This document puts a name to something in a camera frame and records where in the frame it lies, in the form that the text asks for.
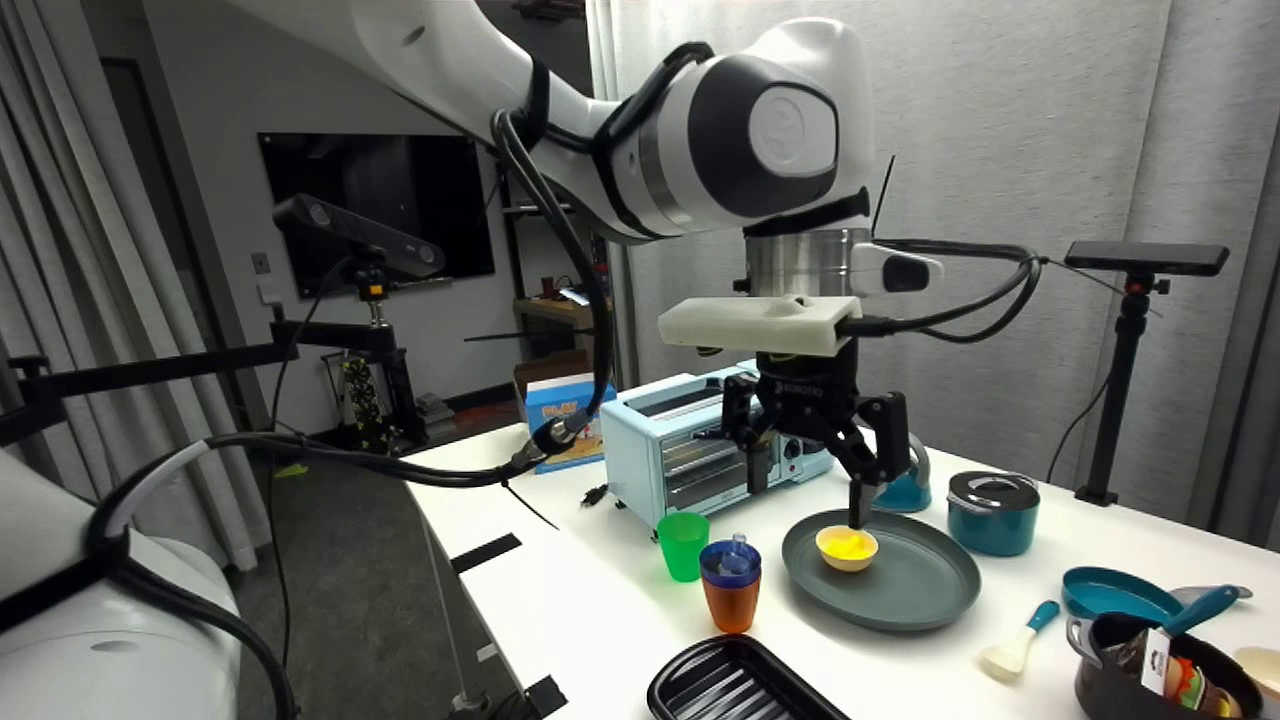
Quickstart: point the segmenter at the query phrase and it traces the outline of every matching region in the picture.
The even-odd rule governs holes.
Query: yellow object
[[[815,554],[835,574],[865,574],[875,559],[879,542],[871,531],[858,531],[848,523],[827,523],[815,531]]]

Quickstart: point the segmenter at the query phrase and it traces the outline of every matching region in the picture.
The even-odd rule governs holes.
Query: white table
[[[521,442],[525,429],[514,423],[413,460],[488,469],[510,460]],[[966,469],[982,466],[933,454],[933,510],[918,522],[949,529],[946,486]],[[717,627],[702,583],[666,578],[666,559],[636,515],[614,499],[581,510],[581,495],[602,481],[606,466],[585,466],[514,486],[558,529],[505,487],[444,492],[413,486],[413,495],[451,559],[502,538],[521,542],[521,548],[462,574],[462,583],[525,690],[553,677],[569,698],[558,718],[647,718],[644,692],[655,669]],[[1013,638],[1039,601],[1060,597],[1060,578],[1076,563],[1126,567],[1159,589],[1247,583],[1258,597],[1195,627],[1195,638],[1225,652],[1280,647],[1276,554],[1133,510],[1092,510],[1051,486],[1039,487],[1031,554],[1018,559],[975,558],[983,589],[953,627],[910,639],[875,638],[801,603],[788,589],[780,542],[819,510],[844,510],[839,478],[742,505],[713,522],[713,538],[745,531],[760,548],[763,589],[751,638],[848,718],[1083,718],[1074,692],[1076,652],[1066,626],[1039,638],[1018,690],[975,669],[988,645]]]

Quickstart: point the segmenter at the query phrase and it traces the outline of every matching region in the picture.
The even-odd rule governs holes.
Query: black pole
[[[1116,492],[1109,486],[1112,486],[1112,460],[1116,460],[1135,341],[1147,330],[1153,287],[1156,287],[1156,271],[1130,271],[1126,275],[1116,351],[1112,351],[1112,374],[1109,374],[1109,405],[1105,405],[1105,421],[1098,429],[1090,481],[1076,487],[1076,499],[1090,499],[1090,505],[1116,505]]]

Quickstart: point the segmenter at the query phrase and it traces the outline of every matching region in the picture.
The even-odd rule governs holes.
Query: gray plate
[[[983,583],[953,538],[886,513],[868,522],[879,542],[875,563],[865,574],[832,574],[812,543],[827,523],[844,523],[844,513],[809,515],[788,531],[788,578],[809,601],[859,627],[894,638],[940,634],[966,618]]]

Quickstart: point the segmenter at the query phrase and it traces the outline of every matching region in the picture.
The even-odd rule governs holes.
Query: green cup
[[[670,513],[655,523],[655,543],[666,548],[670,578],[676,583],[695,583],[702,580],[702,558],[708,548],[713,523],[695,513]]]

